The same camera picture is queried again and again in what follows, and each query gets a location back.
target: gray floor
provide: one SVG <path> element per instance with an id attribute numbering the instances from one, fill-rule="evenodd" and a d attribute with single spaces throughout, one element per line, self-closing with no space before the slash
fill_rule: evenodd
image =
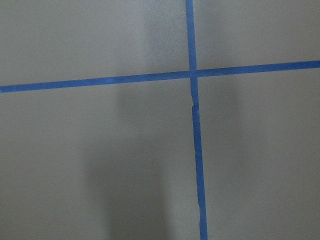
<path id="1" fill-rule="evenodd" d="M 0 86 L 189 70 L 185 0 L 0 2 Z M 194 1 L 198 69 L 320 60 L 317 0 Z M 320 238 L 320 70 L 199 79 L 210 240 Z M 196 240 L 189 79 L 0 94 L 1 240 Z"/>

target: horizontal blue line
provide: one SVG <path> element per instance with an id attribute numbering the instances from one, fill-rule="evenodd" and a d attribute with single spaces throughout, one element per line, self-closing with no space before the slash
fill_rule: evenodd
<path id="1" fill-rule="evenodd" d="M 192 72 L 175 71 L 175 72 L 164 72 L 164 73 L 142 74 L 142 75 L 131 75 L 131 76 L 114 76 L 114 77 L 91 78 L 91 79 L 82 79 L 82 80 L 51 81 L 51 82 L 41 82 L 41 83 L 7 85 L 7 86 L 0 86 L 0 93 L 73 88 L 73 87 L 84 87 L 84 86 L 94 86 L 94 85 L 137 83 L 137 82 L 148 82 L 148 81 L 159 81 L 159 80 L 187 79 L 187 78 L 190 78 L 191 74 L 193 77 L 213 77 L 213 76 L 223 76 L 223 75 L 233 75 L 233 74 L 250 74 L 250 73 L 299 70 L 299 69 L 316 69 L 316 68 L 320 68 L 320 60 L 276 63 L 276 64 L 266 64 L 266 65 L 213 68 L 213 69 L 197 70 Z"/>
<path id="2" fill-rule="evenodd" d="M 252 74 L 263 72 L 275 72 L 285 70 L 299 70 L 299 69 L 316 69 L 320 68 L 320 61 L 300 61 L 288 63 L 275 63 L 265 65 L 252 65 L 252 66 L 235 66 L 225 68 L 213 68 L 198 70 L 197 77 L 213 77 L 233 74 Z"/>

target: blue line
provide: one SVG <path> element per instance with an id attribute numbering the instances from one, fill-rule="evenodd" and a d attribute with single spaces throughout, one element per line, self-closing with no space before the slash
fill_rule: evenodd
<path id="1" fill-rule="evenodd" d="M 200 240 L 208 240 L 207 231 L 207 213 L 206 213 L 206 194 L 205 194 L 205 179 L 204 166 L 202 158 L 202 143 L 201 143 L 201 125 L 199 114 L 199 92 L 197 78 L 197 54 L 196 54 L 196 37 L 194 23 L 194 7 L 192 0 L 185 0 L 186 6 L 186 24 L 188 36 L 188 51 L 189 51 L 189 68 L 190 68 L 190 88 L 193 101 L 192 107 L 192 123 L 193 123 L 193 141 L 195 151 L 195 171 L 196 171 L 196 186 L 197 197 L 200 211 Z"/>
<path id="2" fill-rule="evenodd" d="M 132 75 L 132 76 L 115 76 L 115 77 L 102 77 L 102 78 L 91 78 L 91 79 L 82 79 L 82 80 L 52 81 L 52 82 L 0 86 L 0 93 L 44 90 L 44 89 L 72 88 L 72 87 L 83 87 L 83 86 L 94 86 L 94 85 L 124 84 L 124 83 L 160 81 L 160 80 L 171 80 L 171 79 L 186 79 L 189 77 L 190 77 L 189 71 L 176 71 L 176 72 L 164 72 L 164 73 Z"/>
<path id="3" fill-rule="evenodd" d="M 285 70 L 299 70 L 299 69 L 316 69 L 320 68 L 320 61 L 300 61 L 300 62 L 287 62 L 287 63 L 275 63 L 265 65 L 252 65 L 252 66 L 235 66 L 226 68 L 213 68 L 198 70 L 196 75 L 198 77 L 213 77 L 222 75 L 233 74 L 251 74 L 251 73 L 263 73 Z"/>

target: blue tape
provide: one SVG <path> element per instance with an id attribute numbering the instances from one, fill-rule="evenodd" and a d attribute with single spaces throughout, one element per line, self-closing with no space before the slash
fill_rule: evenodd
<path id="1" fill-rule="evenodd" d="M 233 74 L 251 74 L 251 73 L 299 70 L 299 69 L 316 69 L 316 68 L 320 68 L 320 61 L 300 61 L 300 62 L 265 64 L 265 65 L 204 69 L 204 70 L 198 70 L 196 72 L 196 75 L 198 77 L 213 77 L 213 76 L 233 75 Z"/>
<path id="2" fill-rule="evenodd" d="M 189 71 L 176 71 L 176 72 L 164 72 L 164 73 L 132 75 L 132 76 L 115 76 L 115 77 L 102 77 L 102 78 L 91 78 L 91 79 L 82 79 L 82 80 L 29 83 L 29 84 L 0 86 L 0 93 L 84 87 L 84 86 L 94 86 L 94 85 L 125 84 L 125 83 L 137 83 L 137 82 L 172 80 L 172 79 L 186 79 L 186 78 L 189 78 L 189 76 L 190 76 Z"/>
<path id="3" fill-rule="evenodd" d="M 200 239 L 208 240 L 207 230 L 207 213 L 206 213 L 206 194 L 205 194 L 205 179 L 204 166 L 202 158 L 202 143 L 201 143 L 201 125 L 199 114 L 199 92 L 197 78 L 197 54 L 196 54 L 196 37 L 194 23 L 194 8 L 192 0 L 185 0 L 186 6 L 186 24 L 188 36 L 188 52 L 189 52 L 189 69 L 190 69 L 190 88 L 192 96 L 192 123 L 193 123 L 193 141 L 195 151 L 195 171 L 196 171 L 196 186 L 197 197 L 200 211 Z"/>

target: vertical blue line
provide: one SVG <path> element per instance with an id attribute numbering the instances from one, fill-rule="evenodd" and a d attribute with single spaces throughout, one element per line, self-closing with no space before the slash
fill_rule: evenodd
<path id="1" fill-rule="evenodd" d="M 190 87 L 193 101 L 192 122 L 193 122 L 193 140 L 195 151 L 195 171 L 196 171 L 196 187 L 198 204 L 200 211 L 200 240 L 208 240 L 207 231 L 207 213 L 206 213 L 206 194 L 204 166 L 202 159 L 202 143 L 201 143 L 201 126 L 199 114 L 199 92 L 197 78 L 197 56 L 196 56 L 196 36 L 194 23 L 194 7 L 192 0 L 185 0 L 186 6 L 186 24 L 188 36 L 188 52 L 189 52 L 189 70 L 190 70 Z"/>

